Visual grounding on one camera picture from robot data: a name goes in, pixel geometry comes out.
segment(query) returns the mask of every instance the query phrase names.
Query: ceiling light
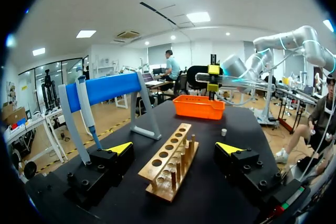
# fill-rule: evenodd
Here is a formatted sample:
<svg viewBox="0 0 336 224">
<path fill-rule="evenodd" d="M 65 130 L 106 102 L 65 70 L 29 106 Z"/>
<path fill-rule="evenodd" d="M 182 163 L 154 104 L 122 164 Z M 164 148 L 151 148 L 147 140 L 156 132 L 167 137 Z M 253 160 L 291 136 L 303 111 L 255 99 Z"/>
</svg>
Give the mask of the ceiling light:
<svg viewBox="0 0 336 224">
<path fill-rule="evenodd" d="M 34 56 L 37 56 L 37 55 L 42 55 L 46 52 L 46 48 L 43 47 L 43 48 L 40 48 L 40 49 L 36 49 L 36 50 L 33 50 L 33 55 Z"/>
<path fill-rule="evenodd" d="M 90 38 L 93 34 L 95 34 L 95 30 L 81 30 L 77 34 L 76 38 Z"/>
<path fill-rule="evenodd" d="M 6 38 L 6 47 L 15 47 L 16 46 L 16 40 L 14 38 L 13 34 L 8 34 Z"/>
<path fill-rule="evenodd" d="M 323 23 L 325 24 L 325 26 L 328 27 L 329 30 L 334 32 L 334 28 L 332 27 L 332 24 L 331 24 L 330 20 L 326 19 L 326 20 L 323 21 Z"/>
<path fill-rule="evenodd" d="M 192 23 L 210 21 L 210 16 L 209 16 L 209 13 L 207 12 L 190 13 L 190 14 L 187 14 L 187 17 Z"/>
</svg>

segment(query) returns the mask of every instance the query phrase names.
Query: laptop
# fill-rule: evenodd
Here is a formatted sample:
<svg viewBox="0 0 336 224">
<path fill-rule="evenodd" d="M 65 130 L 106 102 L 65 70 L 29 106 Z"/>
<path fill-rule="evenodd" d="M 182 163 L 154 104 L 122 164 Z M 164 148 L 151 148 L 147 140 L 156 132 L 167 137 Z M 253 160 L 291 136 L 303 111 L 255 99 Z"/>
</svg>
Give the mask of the laptop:
<svg viewBox="0 0 336 224">
<path fill-rule="evenodd" d="M 303 92 L 304 92 L 305 94 L 312 95 L 312 94 L 313 94 L 313 87 L 312 87 L 312 86 L 309 86 L 309 85 L 306 85 L 306 86 L 305 86 L 305 89 L 303 90 Z"/>
<path fill-rule="evenodd" d="M 146 85 L 151 85 L 151 86 L 159 85 L 163 82 L 163 81 L 154 81 L 154 78 L 151 73 L 143 73 L 142 78 Z"/>
</svg>

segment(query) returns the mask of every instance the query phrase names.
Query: wooden test tube rack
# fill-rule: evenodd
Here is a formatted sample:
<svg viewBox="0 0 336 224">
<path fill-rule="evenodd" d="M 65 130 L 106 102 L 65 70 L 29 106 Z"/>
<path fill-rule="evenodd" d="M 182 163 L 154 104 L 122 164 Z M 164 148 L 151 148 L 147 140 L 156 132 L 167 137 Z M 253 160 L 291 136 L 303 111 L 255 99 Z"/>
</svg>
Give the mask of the wooden test tube rack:
<svg viewBox="0 0 336 224">
<path fill-rule="evenodd" d="M 186 139 L 191 124 L 181 123 L 177 130 L 138 172 L 150 181 L 146 188 L 151 194 L 173 201 L 198 149 L 195 135 Z"/>
</svg>

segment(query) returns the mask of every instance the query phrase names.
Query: man in light blue shirt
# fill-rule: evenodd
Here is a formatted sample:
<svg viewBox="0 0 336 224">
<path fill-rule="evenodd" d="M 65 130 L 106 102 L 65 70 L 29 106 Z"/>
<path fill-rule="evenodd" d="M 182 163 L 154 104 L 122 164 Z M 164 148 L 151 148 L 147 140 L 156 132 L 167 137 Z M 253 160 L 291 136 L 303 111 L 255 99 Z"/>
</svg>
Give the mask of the man in light blue shirt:
<svg viewBox="0 0 336 224">
<path fill-rule="evenodd" d="M 167 50 L 166 51 L 166 59 L 167 59 L 167 70 L 166 73 L 161 74 L 162 77 L 164 77 L 163 79 L 165 79 L 166 81 L 176 81 L 177 77 L 180 73 L 180 65 L 177 63 L 177 61 L 172 57 L 173 55 L 173 51 L 172 50 Z M 172 88 L 174 85 L 173 84 L 167 84 L 164 85 L 161 90 L 165 91 L 167 89 Z"/>
</svg>

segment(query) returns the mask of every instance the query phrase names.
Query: glass wall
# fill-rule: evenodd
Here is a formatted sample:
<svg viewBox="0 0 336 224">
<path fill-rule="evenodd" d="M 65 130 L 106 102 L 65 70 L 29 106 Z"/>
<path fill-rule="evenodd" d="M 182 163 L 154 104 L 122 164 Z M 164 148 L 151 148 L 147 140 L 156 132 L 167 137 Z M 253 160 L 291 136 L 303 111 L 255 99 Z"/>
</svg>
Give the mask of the glass wall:
<svg viewBox="0 0 336 224">
<path fill-rule="evenodd" d="M 19 75 L 18 107 L 24 107 L 26 112 L 32 115 L 35 111 L 39 111 L 36 89 L 35 89 L 35 70 L 29 70 Z"/>
<path fill-rule="evenodd" d="M 75 79 L 78 77 L 76 68 L 83 68 L 82 63 L 82 59 L 65 60 L 62 62 L 62 76 L 64 84 L 71 84 L 75 82 Z"/>
<path fill-rule="evenodd" d="M 56 106 L 55 100 L 59 104 L 58 86 L 74 83 L 78 76 L 76 68 L 83 67 L 83 63 L 85 67 L 88 66 L 88 57 L 53 62 L 19 74 L 18 106 L 24 106 L 31 114 L 35 111 L 45 113 L 47 108 L 52 109 Z"/>
</svg>

